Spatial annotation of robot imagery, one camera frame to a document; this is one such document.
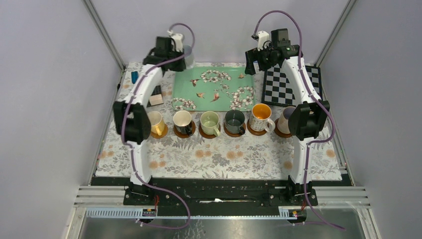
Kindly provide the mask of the light blue mug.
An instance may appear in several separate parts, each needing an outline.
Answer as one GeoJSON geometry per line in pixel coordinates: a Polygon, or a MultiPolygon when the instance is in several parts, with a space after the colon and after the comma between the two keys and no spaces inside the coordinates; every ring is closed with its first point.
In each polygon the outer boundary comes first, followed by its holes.
{"type": "Polygon", "coordinates": [[[184,45],[183,48],[184,48],[184,55],[185,55],[184,60],[185,60],[186,70],[193,69],[195,66],[195,58],[194,58],[192,46],[184,45]]]}

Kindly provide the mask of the black white chessboard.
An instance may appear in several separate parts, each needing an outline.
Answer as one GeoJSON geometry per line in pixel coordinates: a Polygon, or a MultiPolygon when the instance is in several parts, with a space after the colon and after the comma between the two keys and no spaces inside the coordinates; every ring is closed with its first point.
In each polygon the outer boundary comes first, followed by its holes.
{"type": "MultiPolygon", "coordinates": [[[[321,70],[319,67],[306,66],[306,71],[312,82],[314,90],[323,99],[321,70]]],[[[281,68],[276,65],[264,73],[264,81],[261,95],[261,102],[267,105],[280,107],[293,106],[295,95],[293,87],[282,72],[281,68]]]]}

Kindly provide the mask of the black mug white inside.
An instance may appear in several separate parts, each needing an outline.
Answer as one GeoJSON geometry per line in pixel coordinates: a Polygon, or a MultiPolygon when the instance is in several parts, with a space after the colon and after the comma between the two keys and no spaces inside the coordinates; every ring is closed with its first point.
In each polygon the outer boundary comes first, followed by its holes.
{"type": "Polygon", "coordinates": [[[192,115],[188,111],[177,111],[173,123],[177,133],[187,137],[193,134],[192,115]]]}

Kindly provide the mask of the pink mug purple inside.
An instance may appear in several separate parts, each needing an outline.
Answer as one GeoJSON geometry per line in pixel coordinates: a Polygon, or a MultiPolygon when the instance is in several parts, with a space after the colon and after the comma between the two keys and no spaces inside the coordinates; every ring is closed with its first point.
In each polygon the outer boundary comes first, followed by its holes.
{"type": "Polygon", "coordinates": [[[276,123],[278,131],[280,131],[283,134],[290,134],[289,118],[291,117],[295,109],[296,107],[289,106],[289,107],[285,107],[282,110],[281,115],[278,119],[278,122],[276,123]]]}

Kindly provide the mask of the patterned mug orange inside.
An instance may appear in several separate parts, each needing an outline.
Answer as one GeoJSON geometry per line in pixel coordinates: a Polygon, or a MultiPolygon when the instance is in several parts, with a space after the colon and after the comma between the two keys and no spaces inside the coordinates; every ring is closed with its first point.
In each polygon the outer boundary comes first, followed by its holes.
{"type": "Polygon", "coordinates": [[[271,115],[272,110],[268,105],[262,103],[254,105],[248,121],[250,128],[256,132],[272,132],[276,125],[271,119],[271,115]]]}

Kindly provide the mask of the yellow mug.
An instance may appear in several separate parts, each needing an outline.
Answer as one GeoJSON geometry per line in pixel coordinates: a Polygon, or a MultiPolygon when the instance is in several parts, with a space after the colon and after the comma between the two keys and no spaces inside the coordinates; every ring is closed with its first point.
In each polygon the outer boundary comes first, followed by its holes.
{"type": "Polygon", "coordinates": [[[158,111],[151,111],[147,115],[151,123],[151,131],[161,135],[165,127],[165,123],[161,113],[158,111]]]}

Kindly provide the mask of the small light wooden coaster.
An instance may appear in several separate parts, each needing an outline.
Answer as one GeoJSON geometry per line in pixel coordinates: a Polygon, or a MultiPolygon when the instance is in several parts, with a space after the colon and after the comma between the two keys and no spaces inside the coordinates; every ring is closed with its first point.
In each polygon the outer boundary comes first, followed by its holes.
{"type": "Polygon", "coordinates": [[[167,125],[165,125],[165,127],[164,127],[164,129],[163,129],[163,131],[162,131],[162,134],[161,134],[161,135],[159,135],[159,134],[157,134],[157,133],[154,133],[154,132],[151,132],[151,133],[150,133],[150,135],[151,135],[153,138],[158,138],[158,139],[160,139],[160,138],[165,137],[165,136],[167,135],[167,133],[168,133],[168,126],[167,126],[167,125]]]}

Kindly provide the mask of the pale green mug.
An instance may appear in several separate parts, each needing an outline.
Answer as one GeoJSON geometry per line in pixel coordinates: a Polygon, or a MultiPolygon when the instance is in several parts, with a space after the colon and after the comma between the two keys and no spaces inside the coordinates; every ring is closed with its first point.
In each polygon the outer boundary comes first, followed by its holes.
{"type": "Polygon", "coordinates": [[[220,120],[216,112],[207,111],[200,118],[201,129],[206,135],[220,136],[220,120]]]}

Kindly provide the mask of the dark green mug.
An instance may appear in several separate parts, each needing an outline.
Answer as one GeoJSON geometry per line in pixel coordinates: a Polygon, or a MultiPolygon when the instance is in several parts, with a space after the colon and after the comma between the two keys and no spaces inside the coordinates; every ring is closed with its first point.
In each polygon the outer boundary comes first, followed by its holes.
{"type": "Polygon", "coordinates": [[[231,134],[245,134],[245,116],[239,110],[230,110],[224,117],[224,126],[231,134]]]}

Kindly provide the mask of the brown wooden coaster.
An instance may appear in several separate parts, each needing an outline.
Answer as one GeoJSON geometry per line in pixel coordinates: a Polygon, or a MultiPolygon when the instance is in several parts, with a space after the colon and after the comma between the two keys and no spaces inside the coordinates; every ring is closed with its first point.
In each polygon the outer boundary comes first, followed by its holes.
{"type": "Polygon", "coordinates": [[[241,137],[245,134],[246,130],[245,130],[246,124],[243,123],[241,126],[238,126],[237,129],[239,130],[238,133],[232,133],[228,130],[228,128],[226,127],[226,125],[224,125],[224,131],[225,133],[230,136],[230,137],[241,137]]]}
{"type": "Polygon", "coordinates": [[[187,126],[173,126],[173,131],[175,135],[179,138],[189,138],[191,137],[196,131],[196,125],[192,120],[187,126]]]}
{"type": "Polygon", "coordinates": [[[205,126],[200,124],[199,133],[206,139],[213,139],[221,135],[221,126],[216,124],[214,126],[205,126]]]}
{"type": "Polygon", "coordinates": [[[279,119],[275,121],[275,129],[274,132],[277,136],[282,138],[289,138],[292,137],[292,134],[290,133],[288,121],[283,121],[281,124],[278,123],[279,119]]]}
{"type": "Polygon", "coordinates": [[[265,134],[267,133],[267,131],[266,131],[266,130],[262,130],[262,131],[255,131],[255,130],[253,130],[253,129],[251,128],[251,126],[250,126],[250,121],[249,121],[249,120],[247,121],[246,126],[247,126],[248,131],[249,131],[252,135],[255,135],[255,136],[262,136],[262,135],[265,135],[265,134]]]}

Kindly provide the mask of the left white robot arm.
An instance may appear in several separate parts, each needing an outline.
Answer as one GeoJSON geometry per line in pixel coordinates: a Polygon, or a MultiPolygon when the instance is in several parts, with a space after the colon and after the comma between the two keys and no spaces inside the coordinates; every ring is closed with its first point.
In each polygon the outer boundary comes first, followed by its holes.
{"type": "Polygon", "coordinates": [[[151,122],[146,106],[156,85],[168,70],[184,71],[186,68],[183,50],[183,36],[157,37],[156,45],[143,60],[143,73],[138,75],[131,92],[122,101],[113,103],[116,132],[122,143],[128,147],[131,159],[135,198],[144,205],[154,200],[157,191],[174,195],[174,192],[150,185],[152,178],[148,169],[147,140],[151,134],[151,122]]]}

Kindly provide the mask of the light wooden block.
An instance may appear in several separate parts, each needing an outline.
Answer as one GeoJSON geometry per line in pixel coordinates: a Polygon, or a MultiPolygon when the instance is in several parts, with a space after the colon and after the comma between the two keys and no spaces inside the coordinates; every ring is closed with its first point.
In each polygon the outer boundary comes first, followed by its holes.
{"type": "Polygon", "coordinates": [[[162,97],[162,95],[161,95],[161,94],[158,94],[158,95],[153,95],[153,96],[151,96],[151,97],[149,98],[148,105],[149,105],[150,107],[151,107],[151,106],[156,106],[156,105],[161,105],[161,104],[164,104],[163,97],[162,97]]]}

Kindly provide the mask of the floral tablecloth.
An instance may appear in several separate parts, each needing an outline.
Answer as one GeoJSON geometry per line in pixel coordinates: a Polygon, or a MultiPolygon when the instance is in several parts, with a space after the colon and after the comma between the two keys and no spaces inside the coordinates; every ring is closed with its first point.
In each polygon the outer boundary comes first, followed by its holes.
{"type": "MultiPolygon", "coordinates": [[[[143,70],[141,63],[129,63],[118,100],[124,99],[133,88],[131,72],[143,70]]],[[[254,136],[248,131],[241,137],[225,134],[223,126],[219,137],[203,138],[198,133],[201,112],[192,112],[197,131],[189,138],[179,138],[173,132],[171,107],[172,84],[175,73],[167,72],[161,80],[164,104],[148,108],[159,111],[169,131],[160,139],[150,137],[147,144],[146,166],[152,176],[178,178],[228,178],[285,180],[293,169],[293,137],[282,138],[275,133],[254,136]]],[[[313,181],[341,181],[342,175],[334,150],[334,141],[313,144],[309,165],[313,181]]],[[[130,177],[130,152],[116,133],[113,118],[99,159],[95,176],[130,177]]]]}

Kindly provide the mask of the dark base plate with blocks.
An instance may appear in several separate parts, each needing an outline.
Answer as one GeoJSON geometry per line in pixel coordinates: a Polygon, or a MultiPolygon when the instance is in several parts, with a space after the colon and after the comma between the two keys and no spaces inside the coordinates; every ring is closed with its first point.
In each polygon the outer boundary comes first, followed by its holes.
{"type": "Polygon", "coordinates": [[[162,95],[162,90],[161,90],[161,86],[156,86],[155,88],[154,88],[154,90],[153,90],[153,92],[152,92],[152,94],[151,94],[151,96],[153,96],[153,95],[158,95],[158,94],[161,94],[162,95]]]}

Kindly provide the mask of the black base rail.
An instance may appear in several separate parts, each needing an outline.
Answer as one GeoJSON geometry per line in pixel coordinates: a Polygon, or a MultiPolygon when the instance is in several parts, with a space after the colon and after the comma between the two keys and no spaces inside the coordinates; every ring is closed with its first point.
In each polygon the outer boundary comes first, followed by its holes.
{"type": "Polygon", "coordinates": [[[302,202],[285,200],[282,191],[288,180],[176,179],[152,178],[149,184],[174,192],[157,191],[152,197],[135,193],[129,178],[95,177],[80,188],[76,203],[84,206],[153,207],[159,216],[255,217],[276,216],[279,207],[300,209],[317,206],[322,197],[318,189],[350,186],[350,180],[312,182],[312,191],[302,202]]]}

